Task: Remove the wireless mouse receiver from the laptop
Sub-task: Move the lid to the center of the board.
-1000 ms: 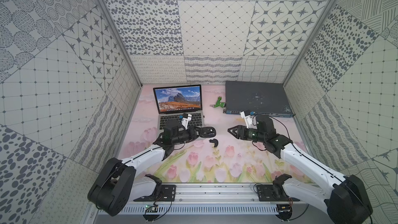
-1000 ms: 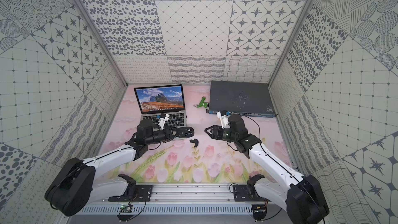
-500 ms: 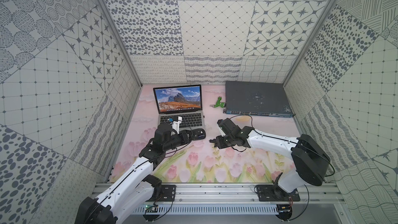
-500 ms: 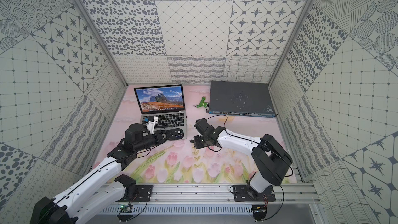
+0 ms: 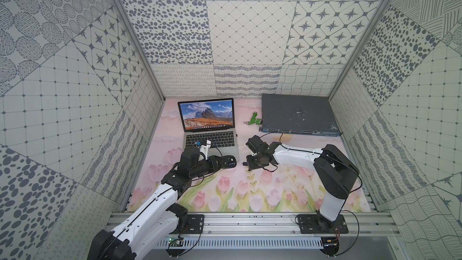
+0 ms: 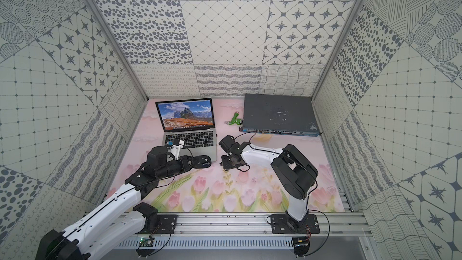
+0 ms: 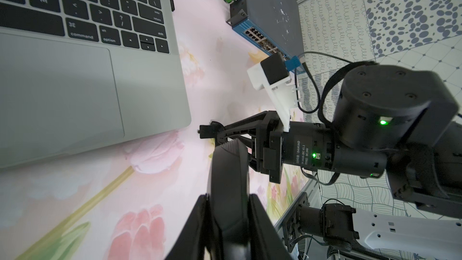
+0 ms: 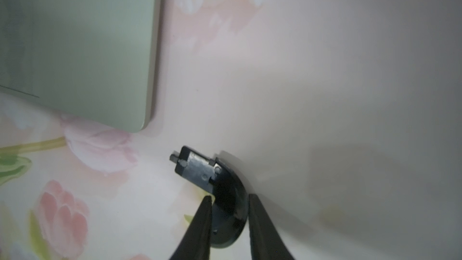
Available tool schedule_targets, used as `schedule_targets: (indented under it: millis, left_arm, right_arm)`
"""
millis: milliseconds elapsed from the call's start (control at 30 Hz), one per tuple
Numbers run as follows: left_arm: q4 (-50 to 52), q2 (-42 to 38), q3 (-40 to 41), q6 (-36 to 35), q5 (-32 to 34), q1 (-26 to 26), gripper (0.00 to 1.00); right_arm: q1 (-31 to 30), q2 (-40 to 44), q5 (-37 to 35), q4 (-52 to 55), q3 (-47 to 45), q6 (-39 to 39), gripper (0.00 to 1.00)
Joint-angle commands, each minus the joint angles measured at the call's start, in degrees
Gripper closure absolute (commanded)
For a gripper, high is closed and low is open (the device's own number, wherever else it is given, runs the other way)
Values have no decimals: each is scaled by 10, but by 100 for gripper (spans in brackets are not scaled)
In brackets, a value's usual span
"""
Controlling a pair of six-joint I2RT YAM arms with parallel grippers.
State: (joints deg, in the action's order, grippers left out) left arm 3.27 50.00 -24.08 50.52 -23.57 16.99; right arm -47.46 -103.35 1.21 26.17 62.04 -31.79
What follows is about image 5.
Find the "black wireless mouse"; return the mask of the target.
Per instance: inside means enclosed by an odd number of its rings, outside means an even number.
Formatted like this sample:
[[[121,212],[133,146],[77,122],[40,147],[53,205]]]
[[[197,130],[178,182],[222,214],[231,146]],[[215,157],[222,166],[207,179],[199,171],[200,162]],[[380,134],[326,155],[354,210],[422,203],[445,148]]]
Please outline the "black wireless mouse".
[[[220,167],[222,169],[233,169],[237,166],[236,158],[232,155],[225,155],[221,157]]]

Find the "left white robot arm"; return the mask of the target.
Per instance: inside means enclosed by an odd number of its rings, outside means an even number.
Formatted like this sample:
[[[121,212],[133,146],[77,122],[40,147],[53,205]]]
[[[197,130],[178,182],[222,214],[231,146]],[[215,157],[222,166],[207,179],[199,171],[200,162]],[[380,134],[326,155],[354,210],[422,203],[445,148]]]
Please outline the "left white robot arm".
[[[112,231],[101,230],[91,242],[89,260],[142,260],[168,234],[181,234],[188,210],[177,203],[195,179],[234,168],[232,155],[208,154],[207,146],[187,146],[161,185],[131,216]]]

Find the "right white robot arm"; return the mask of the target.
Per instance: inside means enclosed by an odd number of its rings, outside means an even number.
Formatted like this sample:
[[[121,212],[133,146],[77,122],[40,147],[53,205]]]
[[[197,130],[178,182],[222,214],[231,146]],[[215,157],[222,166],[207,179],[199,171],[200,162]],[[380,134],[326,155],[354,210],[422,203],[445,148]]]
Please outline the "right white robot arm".
[[[326,190],[317,210],[318,225],[332,228],[337,222],[354,185],[360,180],[358,168],[335,146],[326,145],[320,150],[285,146],[280,142],[267,144],[259,136],[249,138],[246,146],[249,170],[265,169],[270,165],[292,165],[316,172]]]

